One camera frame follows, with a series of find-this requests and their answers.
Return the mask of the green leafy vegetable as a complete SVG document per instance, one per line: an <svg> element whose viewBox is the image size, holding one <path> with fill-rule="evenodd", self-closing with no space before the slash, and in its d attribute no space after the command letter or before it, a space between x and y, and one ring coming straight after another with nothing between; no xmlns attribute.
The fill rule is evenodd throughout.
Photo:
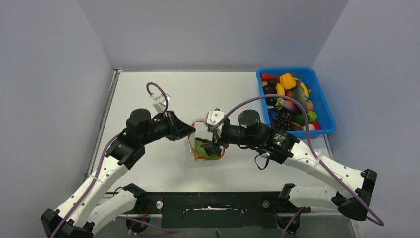
<svg viewBox="0 0 420 238"><path fill-rule="evenodd" d="M219 160L224 156L225 150L222 151L222 154L220 156L217 156L216 154L212 152L207 152L205 148L202 147L203 144L207 143L207 139L203 138L195 138L194 139L194 160Z"/></svg>

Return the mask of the clear zip bag orange zipper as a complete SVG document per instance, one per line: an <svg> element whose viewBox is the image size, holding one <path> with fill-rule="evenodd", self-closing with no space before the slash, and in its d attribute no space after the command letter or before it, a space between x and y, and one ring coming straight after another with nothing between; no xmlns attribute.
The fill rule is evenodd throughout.
<svg viewBox="0 0 420 238"><path fill-rule="evenodd" d="M196 131L187 137L187 146L193 162L217 161L225 155L224 148L222 148L221 155L218 156L203 147L203 145L210 143L212 140L212 134L208 133L204 122L205 118L194 119L191 123L191 127L193 127Z"/></svg>

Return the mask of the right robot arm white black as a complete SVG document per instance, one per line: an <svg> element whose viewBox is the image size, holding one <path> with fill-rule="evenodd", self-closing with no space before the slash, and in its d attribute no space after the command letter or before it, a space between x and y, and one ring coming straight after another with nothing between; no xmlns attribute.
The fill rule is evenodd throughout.
<svg viewBox="0 0 420 238"><path fill-rule="evenodd" d="M210 155L221 156L223 149L237 145L256 151L258 156L299 169L324 183L321 187L284 185L278 198L279 207L286 212L301 207L337 209L356 221L368 219L377 173L342 165L320 152L313 153L308 144L294 135L261 123L255 110L244 110L238 125L226 120L201 147Z"/></svg>

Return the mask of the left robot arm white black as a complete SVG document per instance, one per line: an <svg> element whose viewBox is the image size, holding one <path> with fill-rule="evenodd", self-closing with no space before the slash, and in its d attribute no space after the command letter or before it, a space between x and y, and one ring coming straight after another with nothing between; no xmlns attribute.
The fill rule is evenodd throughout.
<svg viewBox="0 0 420 238"><path fill-rule="evenodd" d="M135 207L145 192L134 184L100 203L112 185L145 154L145 146L162 138L183 139L194 127L168 111L155 121L146 109L135 109L126 128L105 146L98 166L84 183L56 209L47 209L41 222L49 238L92 238L101 228Z"/></svg>

